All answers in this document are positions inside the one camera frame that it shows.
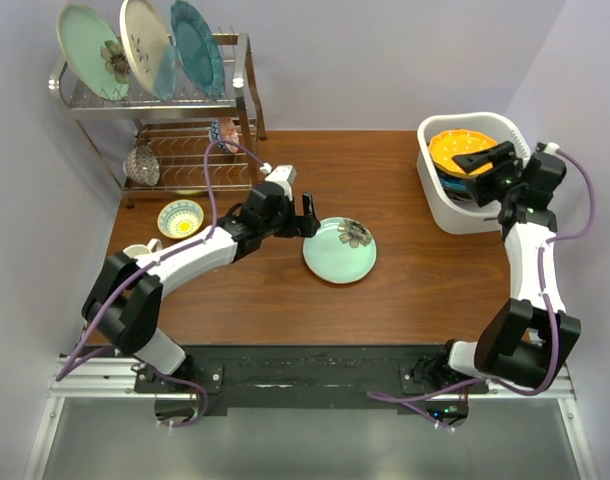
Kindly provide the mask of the bright blue dotted plate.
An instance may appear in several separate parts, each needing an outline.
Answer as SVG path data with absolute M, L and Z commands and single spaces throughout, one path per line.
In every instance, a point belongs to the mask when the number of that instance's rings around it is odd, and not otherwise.
M 437 175 L 438 175 L 441 185 L 443 186 L 443 188 L 445 190 L 449 190 L 452 192 L 459 192 L 459 193 L 468 193 L 468 189 L 467 189 L 466 185 L 463 183 L 462 179 L 445 174 L 442 171 L 438 171 Z

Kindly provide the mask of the orange dotted plate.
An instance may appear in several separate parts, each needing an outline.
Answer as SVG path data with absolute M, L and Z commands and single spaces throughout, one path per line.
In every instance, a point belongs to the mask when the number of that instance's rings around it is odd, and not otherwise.
M 481 132 L 455 129 L 445 130 L 432 137 L 428 145 L 428 151 L 434 166 L 439 172 L 464 179 L 485 173 L 492 168 L 492 163 L 488 162 L 472 173 L 466 173 L 455 163 L 453 157 L 480 152 L 496 145 L 496 140 Z

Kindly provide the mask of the white plate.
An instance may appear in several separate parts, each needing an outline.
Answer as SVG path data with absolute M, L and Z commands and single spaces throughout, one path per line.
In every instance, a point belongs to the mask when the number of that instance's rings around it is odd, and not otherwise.
M 329 217 L 303 242 L 306 266 L 318 278 L 344 285 L 363 279 L 377 259 L 377 244 L 361 222 L 346 217 Z

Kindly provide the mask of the black rimmed cream plate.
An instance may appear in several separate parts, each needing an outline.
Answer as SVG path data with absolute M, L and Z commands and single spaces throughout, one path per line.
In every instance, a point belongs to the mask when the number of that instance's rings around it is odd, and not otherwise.
M 453 190 L 450 188 L 445 189 L 447 197 L 454 202 L 474 202 L 475 199 L 468 191 Z

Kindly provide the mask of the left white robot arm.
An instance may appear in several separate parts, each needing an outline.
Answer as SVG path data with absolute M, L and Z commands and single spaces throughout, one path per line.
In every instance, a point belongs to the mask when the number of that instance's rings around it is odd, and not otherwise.
M 139 260 L 123 252 L 110 256 L 82 307 L 88 329 L 150 365 L 168 391 L 185 390 L 196 377 L 194 361 L 158 326 L 162 301 L 196 277 L 257 251 L 270 236 L 313 237 L 320 228 L 313 195 L 304 193 L 302 204 L 298 215 L 283 186 L 263 181 L 245 202 L 185 241 Z

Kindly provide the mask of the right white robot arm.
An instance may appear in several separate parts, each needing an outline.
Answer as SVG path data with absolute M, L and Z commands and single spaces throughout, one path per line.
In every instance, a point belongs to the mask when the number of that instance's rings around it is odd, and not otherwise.
M 510 294 L 477 341 L 450 340 L 405 377 L 430 382 L 441 393 L 494 381 L 521 395 L 538 395 L 550 387 L 581 334 L 580 321 L 567 314 L 558 292 L 554 247 L 564 237 L 549 208 L 566 176 L 566 158 L 556 145 L 540 143 L 522 160 L 504 141 L 455 161 L 469 173 L 490 167 L 465 184 L 477 205 L 500 204 Z

